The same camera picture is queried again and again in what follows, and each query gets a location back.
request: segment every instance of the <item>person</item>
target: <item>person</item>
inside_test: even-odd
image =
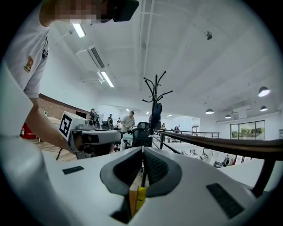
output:
[[[165,123],[162,123],[161,129],[163,129],[163,130],[165,130],[165,129],[166,129],[166,127],[165,127]]]
[[[96,124],[96,117],[97,117],[96,111],[94,110],[94,108],[92,108],[88,119],[91,119],[94,125]]]
[[[96,114],[96,127],[100,129],[100,117],[99,114]]]
[[[107,118],[107,122],[109,125],[113,125],[112,114],[110,114],[109,117]]]
[[[33,103],[26,123],[45,142],[69,150],[66,139],[44,115],[38,99],[40,80],[48,59],[49,26],[57,20],[74,22],[97,19],[107,22],[115,14],[116,6],[112,2],[44,0],[19,28],[4,55],[3,60],[15,81]],[[83,145],[80,136],[75,140],[75,145],[77,148]]]
[[[117,125],[116,125],[120,130],[122,129],[122,124],[121,124],[121,121],[117,121]]]
[[[123,134],[125,134],[126,132],[128,132],[128,130],[135,126],[135,121],[134,121],[134,112],[131,111],[129,115],[126,115],[125,117],[123,117],[123,119],[121,120],[122,123],[122,129],[121,132]]]
[[[175,126],[174,130],[175,130],[175,131],[174,131],[175,133],[179,133],[178,130],[180,130],[180,125]]]

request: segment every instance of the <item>desk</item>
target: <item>desk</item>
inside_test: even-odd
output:
[[[132,134],[128,134],[128,133],[125,133],[123,134],[123,137],[121,139],[121,144],[120,144],[120,151],[123,150],[123,145],[124,145],[124,140],[133,140],[133,135]]]

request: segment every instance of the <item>railing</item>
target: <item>railing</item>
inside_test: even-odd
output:
[[[256,197],[259,197],[273,171],[275,161],[283,160],[283,140],[233,140],[233,139],[211,139],[204,136],[192,136],[183,133],[174,133],[172,130],[160,132],[160,138],[153,137],[153,144],[162,149],[163,145],[172,150],[174,153],[182,154],[178,150],[169,146],[165,142],[165,137],[170,137],[175,140],[179,140],[186,143],[191,143],[200,147],[225,152],[228,154],[242,155],[251,158],[264,159],[264,165],[260,172],[260,176],[256,182],[256,185],[252,189],[252,192]]]
[[[208,137],[208,138],[219,138],[219,132],[195,132],[195,131],[182,131],[182,130],[165,130],[166,132],[173,132],[177,134],[185,134],[191,136],[200,136],[200,137]],[[184,141],[176,141],[177,139],[171,139],[169,136],[165,136],[165,143],[184,143]]]

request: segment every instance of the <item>black chair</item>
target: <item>black chair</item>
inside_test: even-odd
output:
[[[110,129],[109,123],[107,121],[102,121],[101,128],[109,130]]]
[[[148,146],[150,130],[144,128],[136,128],[133,130],[132,147]]]
[[[139,122],[137,125],[137,128],[150,130],[150,123],[149,122]]]

